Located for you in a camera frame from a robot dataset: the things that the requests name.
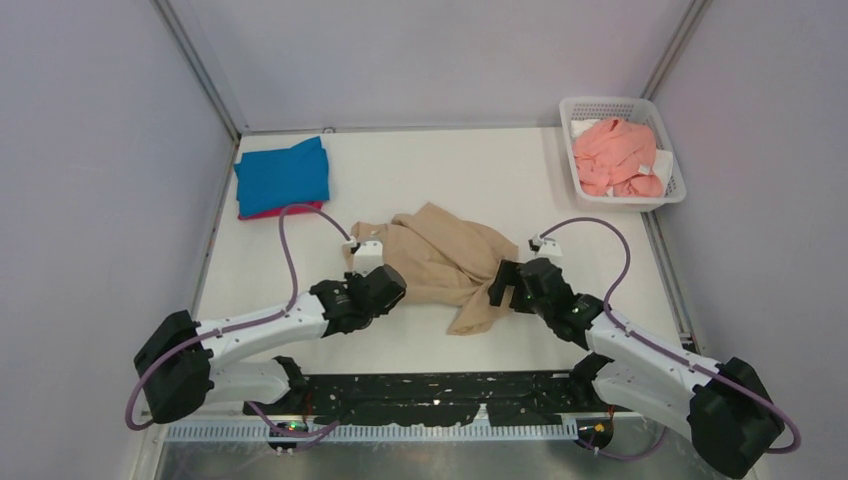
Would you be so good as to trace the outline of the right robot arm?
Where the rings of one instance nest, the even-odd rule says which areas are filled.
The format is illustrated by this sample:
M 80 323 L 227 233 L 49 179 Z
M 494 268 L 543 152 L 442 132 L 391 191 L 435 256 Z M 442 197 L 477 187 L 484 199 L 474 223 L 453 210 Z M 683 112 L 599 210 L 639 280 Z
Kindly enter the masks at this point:
M 596 410 L 603 403 L 636 412 L 689 440 L 718 473 L 742 479 L 784 432 L 768 409 L 770 395 L 756 370 L 733 357 L 717 360 L 652 336 L 601 299 L 575 293 L 546 258 L 501 261 L 489 302 L 540 317 L 559 339 L 586 356 L 571 371 L 574 403 Z

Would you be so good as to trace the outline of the beige t shirt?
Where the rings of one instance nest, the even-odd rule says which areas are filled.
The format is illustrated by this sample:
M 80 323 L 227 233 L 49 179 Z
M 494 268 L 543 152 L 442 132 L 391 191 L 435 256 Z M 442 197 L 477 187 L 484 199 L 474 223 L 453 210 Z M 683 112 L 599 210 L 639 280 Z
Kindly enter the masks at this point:
M 508 315 L 506 307 L 490 304 L 488 289 L 501 262 L 516 261 L 519 249 L 497 230 L 427 203 L 416 213 L 397 214 L 387 223 L 357 222 L 351 236 L 383 244 L 384 263 L 407 284 L 405 303 L 459 309 L 447 328 L 449 335 L 485 333 Z

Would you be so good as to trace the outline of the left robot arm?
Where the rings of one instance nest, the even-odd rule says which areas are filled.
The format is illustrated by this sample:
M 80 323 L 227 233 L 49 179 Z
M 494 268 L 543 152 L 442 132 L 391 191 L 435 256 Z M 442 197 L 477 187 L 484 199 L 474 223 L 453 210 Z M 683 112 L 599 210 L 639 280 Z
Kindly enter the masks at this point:
M 291 305 L 238 317 L 195 321 L 186 310 L 168 315 L 133 359 L 139 382 L 130 408 L 143 396 L 155 424 L 192 415 L 204 405 L 272 404 L 298 412 L 307 389 L 296 363 L 253 356 L 278 346 L 364 329 L 405 296 L 407 284 L 389 265 L 348 272 L 298 294 Z

